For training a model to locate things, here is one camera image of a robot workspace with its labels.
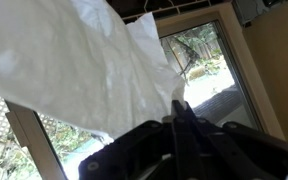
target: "beige wall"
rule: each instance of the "beige wall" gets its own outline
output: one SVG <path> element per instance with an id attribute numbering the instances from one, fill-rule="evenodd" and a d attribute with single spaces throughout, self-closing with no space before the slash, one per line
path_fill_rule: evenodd
<path id="1" fill-rule="evenodd" d="M 288 140 L 288 2 L 252 23 L 243 33 Z"/>

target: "window frame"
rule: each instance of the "window frame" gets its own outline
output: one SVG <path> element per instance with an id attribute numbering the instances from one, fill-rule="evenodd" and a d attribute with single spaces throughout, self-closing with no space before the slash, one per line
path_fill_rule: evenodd
<path id="1" fill-rule="evenodd" d="M 231 2 L 156 21 L 159 37 L 218 21 L 265 133 L 285 140 Z"/>

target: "white fabric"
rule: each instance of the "white fabric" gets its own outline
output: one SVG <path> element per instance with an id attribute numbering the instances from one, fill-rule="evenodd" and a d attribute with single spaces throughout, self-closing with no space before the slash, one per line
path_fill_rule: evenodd
<path id="1" fill-rule="evenodd" d="M 105 0 L 0 0 L 0 96 L 9 101 L 117 137 L 169 115 L 183 91 L 152 14 L 126 27 Z"/>

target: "door frame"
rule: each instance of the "door frame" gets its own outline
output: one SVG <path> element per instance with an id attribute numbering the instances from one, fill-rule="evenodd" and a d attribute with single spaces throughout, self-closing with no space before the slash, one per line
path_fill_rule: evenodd
<path id="1" fill-rule="evenodd" d="M 231 2 L 156 21 L 159 37 L 218 21 L 265 133 L 285 140 Z"/>

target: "wall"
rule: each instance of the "wall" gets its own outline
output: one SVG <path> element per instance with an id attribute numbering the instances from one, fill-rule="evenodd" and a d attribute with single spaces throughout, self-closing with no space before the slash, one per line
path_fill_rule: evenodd
<path id="1" fill-rule="evenodd" d="M 252 24 L 243 34 L 288 140 L 288 2 Z"/>

